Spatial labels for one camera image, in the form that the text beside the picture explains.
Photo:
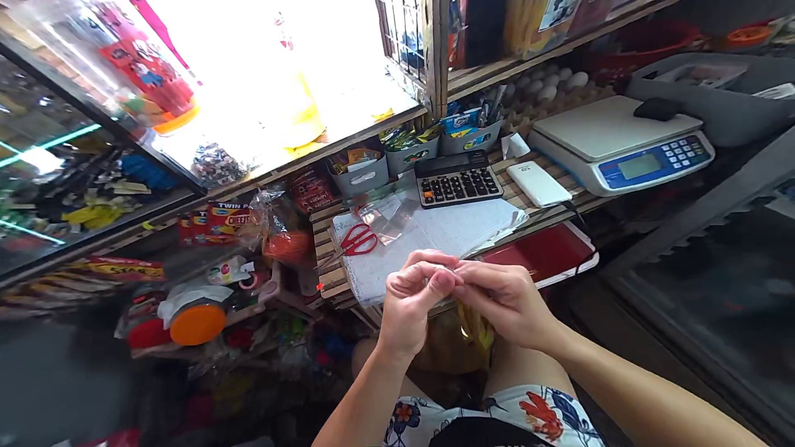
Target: gray box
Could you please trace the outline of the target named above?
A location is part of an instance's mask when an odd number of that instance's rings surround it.
[[[418,144],[400,152],[386,152],[386,164],[390,168],[390,177],[397,177],[399,173],[404,173],[414,167],[414,163],[420,160],[436,158],[439,149],[439,137],[433,140]]]
[[[380,188],[390,180],[385,156],[381,156],[375,163],[352,173],[336,175],[330,168],[328,172],[345,197],[358,196],[371,189]]]
[[[651,72],[659,76],[686,64],[727,62],[748,64],[748,71],[729,86],[731,91],[643,79]],[[747,144],[795,122],[795,100],[752,96],[788,82],[795,82],[793,59],[687,52],[637,70],[626,95],[641,101],[654,97],[681,101],[685,114],[704,121],[704,133],[714,146],[729,147]]]
[[[442,155],[461,154],[462,152],[477,149],[482,149],[488,152],[491,146],[494,145],[499,138],[500,127],[502,127],[502,120],[499,120],[494,124],[484,127],[483,129],[476,132],[466,134],[463,137],[453,138],[450,135],[442,135],[441,142],[439,143],[439,152],[441,152]],[[475,140],[486,136],[487,139],[485,141],[472,145]]]

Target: red bucket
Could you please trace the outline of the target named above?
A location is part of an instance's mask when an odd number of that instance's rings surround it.
[[[595,80],[629,78],[638,68],[680,52],[699,35],[698,28],[683,21],[636,21],[618,31],[620,53],[592,53],[585,68]]]

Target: notebook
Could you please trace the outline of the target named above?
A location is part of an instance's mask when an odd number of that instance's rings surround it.
[[[403,193],[393,194],[379,202],[377,208],[384,216],[392,216],[405,199]],[[362,306],[382,303],[386,277],[400,270],[412,251],[435,248],[463,258],[493,245],[525,221],[525,212],[502,199],[417,209],[400,237],[388,247],[379,244],[366,255],[343,256],[353,294]],[[347,231],[361,221],[343,214],[332,222],[332,236],[341,243]]]

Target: finger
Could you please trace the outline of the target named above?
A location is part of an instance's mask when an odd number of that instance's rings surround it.
[[[469,305],[473,309],[480,312],[492,324],[495,322],[504,321],[510,313],[514,312],[504,305],[499,304],[493,299],[487,297],[483,292],[478,290],[477,287],[468,284],[464,286],[456,286],[453,290],[453,296],[460,299],[464,304]]]
[[[414,296],[427,313],[437,302],[447,297],[456,287],[455,275],[447,269],[439,269],[428,281],[428,284]]]
[[[449,272],[457,286],[463,284],[463,279],[458,275],[452,273],[450,270],[439,264],[433,264],[428,261],[420,261],[411,266],[407,266],[400,270],[395,275],[391,275],[391,280],[396,282],[395,286],[408,289],[411,286],[423,285],[425,279],[431,278],[438,270]]]
[[[406,259],[403,268],[405,269],[406,267],[416,264],[420,261],[433,262],[435,264],[453,267],[458,263],[458,258],[456,256],[446,255],[443,251],[439,250],[415,250],[412,251],[409,255],[409,258]]]
[[[461,261],[458,261],[458,264],[456,264],[455,270],[458,270],[458,269],[463,268],[465,266],[470,266],[470,268],[472,268],[473,266],[481,266],[481,267],[486,267],[486,268],[489,268],[489,269],[492,269],[492,270],[502,271],[502,272],[506,272],[506,273],[508,271],[510,271],[510,267],[511,267],[511,266],[503,266],[502,264],[491,264],[489,262],[461,260]]]
[[[486,289],[498,290],[510,279],[508,272],[497,270],[494,264],[472,262],[456,269],[456,273],[467,284],[475,284]]]

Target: hand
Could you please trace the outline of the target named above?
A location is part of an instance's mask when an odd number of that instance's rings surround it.
[[[428,311],[463,284],[448,270],[457,263],[457,257],[441,251],[418,250],[409,255],[402,270],[390,274],[376,349],[408,363],[413,360],[425,344]]]
[[[542,352],[560,343],[564,326],[549,312],[525,267],[461,261],[456,273],[465,284],[453,294],[477,309],[503,338]]]

